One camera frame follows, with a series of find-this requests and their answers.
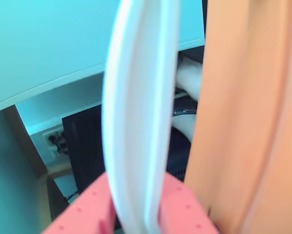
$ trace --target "pink object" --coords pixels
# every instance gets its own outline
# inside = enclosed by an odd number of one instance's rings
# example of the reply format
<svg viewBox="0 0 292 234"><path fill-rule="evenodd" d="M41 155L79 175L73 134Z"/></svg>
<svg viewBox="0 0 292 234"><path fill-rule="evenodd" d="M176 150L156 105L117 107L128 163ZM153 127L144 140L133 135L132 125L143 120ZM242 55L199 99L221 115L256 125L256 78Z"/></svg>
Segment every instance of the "pink object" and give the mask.
<svg viewBox="0 0 292 234"><path fill-rule="evenodd" d="M102 174L43 234L113 234L116 212ZM159 210L163 234L217 234L191 190L166 173Z"/></svg>

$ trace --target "power outlet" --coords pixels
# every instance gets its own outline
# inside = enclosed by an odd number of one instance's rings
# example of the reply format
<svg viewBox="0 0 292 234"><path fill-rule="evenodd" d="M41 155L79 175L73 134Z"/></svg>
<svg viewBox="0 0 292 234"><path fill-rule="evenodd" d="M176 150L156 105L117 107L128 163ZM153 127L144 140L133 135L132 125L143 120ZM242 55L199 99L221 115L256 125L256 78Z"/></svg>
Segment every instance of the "power outlet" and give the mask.
<svg viewBox="0 0 292 234"><path fill-rule="evenodd" d="M53 129L43 134L49 151L55 158L69 155L63 127Z"/></svg>

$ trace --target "black cable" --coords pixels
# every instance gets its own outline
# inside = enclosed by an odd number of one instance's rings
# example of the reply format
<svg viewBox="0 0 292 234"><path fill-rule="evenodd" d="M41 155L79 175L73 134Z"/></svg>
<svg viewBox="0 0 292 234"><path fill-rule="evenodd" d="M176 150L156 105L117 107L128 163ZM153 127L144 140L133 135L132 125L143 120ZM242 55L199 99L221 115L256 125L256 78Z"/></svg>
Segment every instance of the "black cable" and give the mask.
<svg viewBox="0 0 292 234"><path fill-rule="evenodd" d="M67 201L69 201L73 196L75 196L76 194L78 194L79 193L79 191L77 190L77 191L75 191L73 194L71 194L70 196L67 196L66 197L66 200Z"/></svg>

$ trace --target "white sock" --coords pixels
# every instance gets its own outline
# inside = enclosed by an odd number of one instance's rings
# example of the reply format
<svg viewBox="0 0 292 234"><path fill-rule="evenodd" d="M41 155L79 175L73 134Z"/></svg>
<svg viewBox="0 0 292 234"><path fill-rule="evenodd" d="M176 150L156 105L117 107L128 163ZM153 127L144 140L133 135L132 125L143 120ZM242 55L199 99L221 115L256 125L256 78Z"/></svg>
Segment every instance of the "white sock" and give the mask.
<svg viewBox="0 0 292 234"><path fill-rule="evenodd" d="M194 136L196 115L181 115L172 117L172 126L183 133L191 142Z"/></svg>

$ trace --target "leg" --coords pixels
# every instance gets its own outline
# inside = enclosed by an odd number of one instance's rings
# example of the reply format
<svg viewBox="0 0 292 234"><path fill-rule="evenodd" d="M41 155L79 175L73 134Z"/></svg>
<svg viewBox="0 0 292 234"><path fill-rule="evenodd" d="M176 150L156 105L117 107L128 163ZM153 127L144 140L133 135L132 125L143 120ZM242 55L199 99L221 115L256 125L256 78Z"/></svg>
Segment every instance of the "leg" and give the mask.
<svg viewBox="0 0 292 234"><path fill-rule="evenodd" d="M201 91L202 64L184 58L176 75L176 86L184 89L198 101ZM196 115L181 115L172 118L172 126L183 133L191 142L193 139Z"/></svg>

